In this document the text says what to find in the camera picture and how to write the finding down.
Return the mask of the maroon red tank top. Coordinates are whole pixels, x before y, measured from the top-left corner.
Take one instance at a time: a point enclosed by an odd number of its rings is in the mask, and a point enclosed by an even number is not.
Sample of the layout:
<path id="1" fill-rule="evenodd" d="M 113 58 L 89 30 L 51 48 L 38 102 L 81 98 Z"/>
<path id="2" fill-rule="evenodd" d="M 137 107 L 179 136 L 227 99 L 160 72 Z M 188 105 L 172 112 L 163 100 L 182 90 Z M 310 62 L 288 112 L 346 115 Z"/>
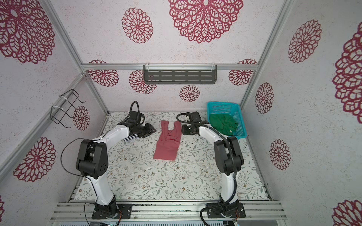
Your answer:
<path id="1" fill-rule="evenodd" d="M 168 129 L 169 121 L 161 121 L 161 135 L 156 143 L 154 159 L 174 161 L 182 138 L 182 125 L 175 121 L 173 129 Z"/>

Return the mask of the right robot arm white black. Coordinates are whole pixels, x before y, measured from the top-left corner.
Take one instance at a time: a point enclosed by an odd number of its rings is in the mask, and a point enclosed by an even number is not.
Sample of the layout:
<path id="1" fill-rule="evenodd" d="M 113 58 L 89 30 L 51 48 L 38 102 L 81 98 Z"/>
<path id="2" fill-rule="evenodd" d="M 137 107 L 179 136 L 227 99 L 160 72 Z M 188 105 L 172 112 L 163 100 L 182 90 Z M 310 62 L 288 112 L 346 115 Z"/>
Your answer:
<path id="1" fill-rule="evenodd" d="M 237 174 L 244 164 L 238 139 L 225 137 L 209 124 L 184 124 L 183 135 L 199 135 L 214 146 L 215 162 L 222 174 L 221 200 L 233 203 L 237 200 Z"/>

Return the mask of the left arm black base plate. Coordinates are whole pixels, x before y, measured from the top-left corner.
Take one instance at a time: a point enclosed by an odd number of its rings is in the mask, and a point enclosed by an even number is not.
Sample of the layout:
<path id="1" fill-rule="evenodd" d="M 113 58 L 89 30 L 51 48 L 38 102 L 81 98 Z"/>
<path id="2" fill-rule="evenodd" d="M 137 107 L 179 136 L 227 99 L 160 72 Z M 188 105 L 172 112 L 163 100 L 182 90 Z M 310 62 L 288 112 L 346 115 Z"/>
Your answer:
<path id="1" fill-rule="evenodd" d="M 130 219 L 133 205 L 130 203 L 121 203 L 110 206 L 98 205 L 95 208 L 91 219 Z"/>

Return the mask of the blue white striped tank top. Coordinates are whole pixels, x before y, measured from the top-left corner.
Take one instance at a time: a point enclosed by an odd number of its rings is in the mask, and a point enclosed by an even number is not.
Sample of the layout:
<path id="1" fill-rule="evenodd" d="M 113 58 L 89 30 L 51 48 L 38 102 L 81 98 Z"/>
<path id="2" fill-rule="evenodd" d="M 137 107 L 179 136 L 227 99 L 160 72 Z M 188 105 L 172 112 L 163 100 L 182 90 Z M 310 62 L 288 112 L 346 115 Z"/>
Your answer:
<path id="1" fill-rule="evenodd" d="M 124 142 L 127 142 L 127 141 L 130 141 L 130 140 L 133 140 L 133 139 L 137 139 L 139 136 L 136 135 L 136 134 L 133 134 L 133 135 L 130 135 L 126 138 L 123 139 Z"/>

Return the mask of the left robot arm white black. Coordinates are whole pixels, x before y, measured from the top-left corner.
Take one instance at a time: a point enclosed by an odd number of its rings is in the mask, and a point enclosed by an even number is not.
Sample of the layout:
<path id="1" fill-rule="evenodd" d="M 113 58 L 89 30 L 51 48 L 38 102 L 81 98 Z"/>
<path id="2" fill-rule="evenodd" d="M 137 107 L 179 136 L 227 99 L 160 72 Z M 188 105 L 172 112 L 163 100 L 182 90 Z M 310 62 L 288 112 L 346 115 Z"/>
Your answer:
<path id="1" fill-rule="evenodd" d="M 76 169 L 90 181 L 97 205 L 109 206 L 115 199 L 106 177 L 108 150 L 131 135 L 146 138 L 155 132 L 156 129 L 149 123 L 145 125 L 123 123 L 103 136 L 81 141 Z"/>

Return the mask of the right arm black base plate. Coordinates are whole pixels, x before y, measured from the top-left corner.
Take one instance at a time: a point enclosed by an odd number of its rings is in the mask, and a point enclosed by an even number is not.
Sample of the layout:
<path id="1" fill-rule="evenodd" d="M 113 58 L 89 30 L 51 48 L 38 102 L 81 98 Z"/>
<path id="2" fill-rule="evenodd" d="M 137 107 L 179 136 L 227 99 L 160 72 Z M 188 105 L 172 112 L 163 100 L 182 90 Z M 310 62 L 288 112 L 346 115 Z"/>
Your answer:
<path id="1" fill-rule="evenodd" d="M 245 218 L 246 212 L 243 204 L 236 200 L 235 202 L 228 203 L 222 207 L 214 207 L 216 203 L 208 203 L 206 207 L 208 218 Z"/>

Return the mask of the green tank top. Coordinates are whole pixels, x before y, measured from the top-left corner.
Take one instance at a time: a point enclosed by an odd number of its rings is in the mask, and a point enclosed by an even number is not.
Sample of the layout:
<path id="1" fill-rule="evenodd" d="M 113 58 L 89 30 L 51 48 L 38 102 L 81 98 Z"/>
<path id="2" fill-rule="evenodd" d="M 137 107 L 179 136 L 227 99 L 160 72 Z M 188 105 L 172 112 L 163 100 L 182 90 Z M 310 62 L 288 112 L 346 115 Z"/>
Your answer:
<path id="1" fill-rule="evenodd" d="M 238 123 L 228 114 L 211 114 L 209 121 L 212 127 L 221 134 L 232 136 L 236 134 Z"/>

